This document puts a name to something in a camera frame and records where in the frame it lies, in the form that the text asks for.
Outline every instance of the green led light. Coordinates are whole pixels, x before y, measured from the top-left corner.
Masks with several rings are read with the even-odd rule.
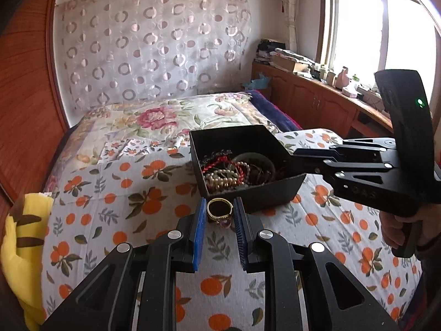
[[[416,105],[420,108],[424,108],[426,105],[421,98],[416,99],[415,102],[416,102]]]

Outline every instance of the purple blanket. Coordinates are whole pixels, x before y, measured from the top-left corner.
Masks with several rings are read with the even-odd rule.
[[[281,132],[302,130],[301,126],[299,126],[295,120],[273,105],[259,91],[252,89],[246,92],[252,96],[250,101],[252,105],[256,107],[261,114],[273,122]]]

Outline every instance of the pearl necklace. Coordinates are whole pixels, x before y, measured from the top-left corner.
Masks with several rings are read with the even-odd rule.
[[[230,169],[217,169],[205,174],[204,178],[207,188],[210,190],[222,191],[238,185],[247,184],[250,176],[250,166],[245,162],[237,162],[235,164],[237,165],[236,168],[243,167],[246,169],[246,173],[243,173],[243,181],[240,181],[238,173]]]

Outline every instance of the black box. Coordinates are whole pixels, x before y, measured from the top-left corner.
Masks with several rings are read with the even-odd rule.
[[[263,125],[215,128],[190,131],[190,148],[193,169],[199,192],[207,201],[223,197],[233,203],[240,196],[247,212],[255,212],[288,203],[299,190],[306,174],[295,175],[290,168],[290,154]],[[231,150],[232,157],[255,152],[268,157],[282,177],[273,182],[250,186],[246,189],[209,194],[202,175],[199,160],[213,152]]]

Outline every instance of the floral bedspread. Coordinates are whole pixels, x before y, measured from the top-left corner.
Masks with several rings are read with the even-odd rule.
[[[264,124],[272,133],[277,127],[239,93],[210,94],[183,99],[114,103],[89,111],[72,133],[48,179],[45,191],[56,191],[63,171],[97,164],[106,142],[129,138],[152,146],[180,146],[193,129]]]
[[[290,151],[341,143],[323,129],[275,136]],[[142,155],[121,151],[119,159],[62,174],[43,249],[47,315],[115,245],[151,243],[195,210],[200,196],[184,144],[159,144]],[[291,243],[325,244],[393,319],[403,315],[421,266],[414,257],[392,255],[381,237],[378,210],[339,199],[321,176],[307,175],[290,203],[258,215]],[[233,230],[207,224],[199,271],[177,275],[177,329],[262,331],[264,295],[264,275],[242,271]]]

